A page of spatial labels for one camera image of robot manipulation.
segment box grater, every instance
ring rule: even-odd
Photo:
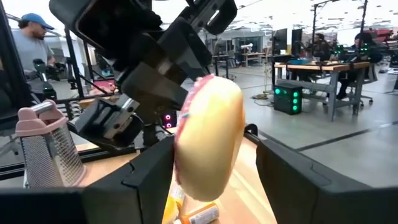
[[[71,187],[86,173],[67,127],[67,118],[52,100],[18,111],[25,175],[30,188]]]

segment donut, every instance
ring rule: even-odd
[[[189,92],[175,133],[175,178],[195,200],[224,191],[243,139],[243,94],[231,80],[207,75]]]

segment computer monitor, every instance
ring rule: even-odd
[[[280,29],[273,33],[274,46],[276,51],[286,50],[287,48],[287,29]]]
[[[292,55],[299,56],[301,54],[301,41],[303,36],[302,29],[292,30]]]

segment gray floor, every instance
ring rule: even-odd
[[[269,90],[271,79],[265,78],[263,67],[234,68],[235,82],[244,94],[246,122],[256,124],[265,137],[275,139],[292,150],[315,159],[332,169],[365,184],[382,187],[398,185],[398,97],[392,90],[396,75],[379,74],[379,81],[364,86],[363,95],[374,98],[373,105],[364,101],[359,115],[351,108],[340,108],[335,122],[329,122],[320,103],[305,100],[304,112],[289,116],[270,106],[269,100],[253,100],[251,96]],[[193,82],[183,86],[191,88]],[[59,84],[58,95],[70,97],[68,86]],[[75,136],[76,143],[85,140]],[[0,164],[21,161],[12,153],[0,158]],[[21,179],[0,182],[0,187],[21,186]]]

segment wooden board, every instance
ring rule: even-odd
[[[302,70],[321,70],[321,67],[318,65],[286,65],[286,64],[275,64],[275,68],[288,68],[291,69],[302,69]],[[369,62],[359,62],[354,64],[354,69],[360,69],[360,68],[366,68],[369,67],[370,63]],[[329,71],[329,72],[342,72],[342,71],[348,71],[349,70],[349,65],[328,65],[328,66],[322,66],[323,71]]]
[[[136,156],[137,154],[134,153],[86,163],[88,172],[80,185],[90,185]],[[216,203],[220,208],[220,218],[215,223],[276,223],[257,173],[256,145],[246,138],[242,141],[228,185]],[[203,202],[186,197],[183,212],[188,212],[203,204]]]
[[[96,144],[93,144],[91,142],[85,143],[85,144],[76,145],[76,149],[77,149],[78,152],[85,151],[85,150],[90,150],[90,149],[95,149],[97,147],[98,146]]]
[[[243,56],[258,56],[258,55],[265,55],[266,53],[250,53],[250,54],[242,54]]]
[[[119,96],[106,96],[106,97],[103,97],[103,99],[109,100],[109,101],[115,103],[119,99]],[[87,100],[80,100],[79,105],[82,109],[86,109],[89,105],[91,105],[92,102],[94,102],[94,100],[95,100],[94,98],[87,99]]]

